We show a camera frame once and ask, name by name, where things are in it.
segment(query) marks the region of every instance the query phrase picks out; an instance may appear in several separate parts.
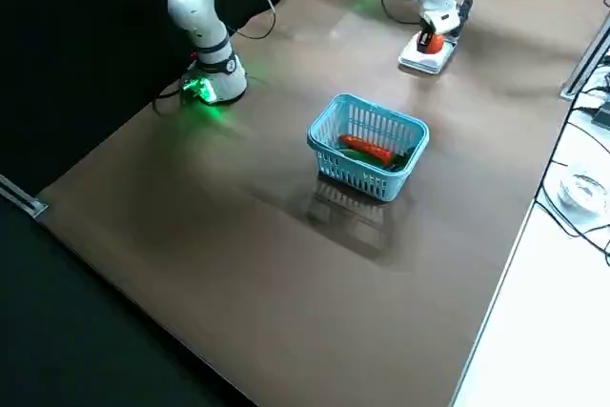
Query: basket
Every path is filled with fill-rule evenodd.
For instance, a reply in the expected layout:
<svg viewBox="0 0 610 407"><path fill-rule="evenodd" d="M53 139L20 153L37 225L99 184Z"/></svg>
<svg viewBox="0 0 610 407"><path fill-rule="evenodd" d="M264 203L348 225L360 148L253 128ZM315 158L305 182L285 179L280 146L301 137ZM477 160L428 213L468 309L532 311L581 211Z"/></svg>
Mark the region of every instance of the basket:
<svg viewBox="0 0 610 407"><path fill-rule="evenodd" d="M415 150L404 169L387 172L341 153L339 136L346 133L397 154ZM316 151L321 173L389 202L413 171L429 138L428 127L418 119L351 94L339 94L312 124L307 143Z"/></svg>

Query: white table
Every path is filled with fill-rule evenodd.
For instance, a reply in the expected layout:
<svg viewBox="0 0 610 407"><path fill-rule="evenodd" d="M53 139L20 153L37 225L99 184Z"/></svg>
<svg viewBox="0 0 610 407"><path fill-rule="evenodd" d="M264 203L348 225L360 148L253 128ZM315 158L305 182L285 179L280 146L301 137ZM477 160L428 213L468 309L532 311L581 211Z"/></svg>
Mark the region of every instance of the white table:
<svg viewBox="0 0 610 407"><path fill-rule="evenodd" d="M595 71L583 89L602 85L609 71ZM600 96L581 93L575 107L598 107ZM610 132L590 119L578 112L569 116L610 148ZM553 160L597 160L610 175L610 155L569 125ZM552 163L544 176L556 203L564 169ZM539 200L545 201L542 193ZM599 223L577 227L583 231ZM610 230L589 236L603 248ZM539 205L526 215L452 405L610 406L610 268L603 254L565 234Z"/></svg>

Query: black curtain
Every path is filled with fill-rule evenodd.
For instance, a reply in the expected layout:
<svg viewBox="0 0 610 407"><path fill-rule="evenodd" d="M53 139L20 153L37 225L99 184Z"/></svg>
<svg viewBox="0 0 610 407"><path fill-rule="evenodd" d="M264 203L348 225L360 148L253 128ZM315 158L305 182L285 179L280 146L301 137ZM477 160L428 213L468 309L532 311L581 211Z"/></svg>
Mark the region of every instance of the black curtain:
<svg viewBox="0 0 610 407"><path fill-rule="evenodd" d="M37 194L185 70L191 46L166 2L3 0L0 174ZM238 29L268 6L216 8Z"/></svg>

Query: orange object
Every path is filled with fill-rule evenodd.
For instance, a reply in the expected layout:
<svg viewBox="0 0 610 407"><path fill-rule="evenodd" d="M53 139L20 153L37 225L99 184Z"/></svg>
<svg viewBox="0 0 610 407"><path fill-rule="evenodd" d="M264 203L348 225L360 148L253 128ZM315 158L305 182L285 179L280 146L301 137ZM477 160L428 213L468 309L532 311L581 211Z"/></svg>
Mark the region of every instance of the orange object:
<svg viewBox="0 0 610 407"><path fill-rule="evenodd" d="M389 166L394 160L394 153L392 153L390 150L386 150L385 148L373 145L354 135L341 135L339 137L339 140L343 142L346 146L350 147L352 150L356 150L357 152L361 153L367 153L375 157L383 163L383 167Z"/></svg>
<svg viewBox="0 0 610 407"><path fill-rule="evenodd" d="M445 44L445 37L443 37L440 33L434 33L432 35L432 40L428 44L428 48L426 48L426 54L436 54L442 50L443 45Z"/></svg>

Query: orange carrot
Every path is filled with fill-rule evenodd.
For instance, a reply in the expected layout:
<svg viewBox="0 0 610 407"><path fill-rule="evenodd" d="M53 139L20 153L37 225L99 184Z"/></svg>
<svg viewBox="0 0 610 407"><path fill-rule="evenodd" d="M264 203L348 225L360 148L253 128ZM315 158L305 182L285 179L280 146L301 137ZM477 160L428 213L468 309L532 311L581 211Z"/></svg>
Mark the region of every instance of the orange carrot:
<svg viewBox="0 0 610 407"><path fill-rule="evenodd" d="M390 150L375 146L354 135L341 135L339 140L352 150L367 153L383 163L383 167L389 166L394 160L394 154Z"/></svg>

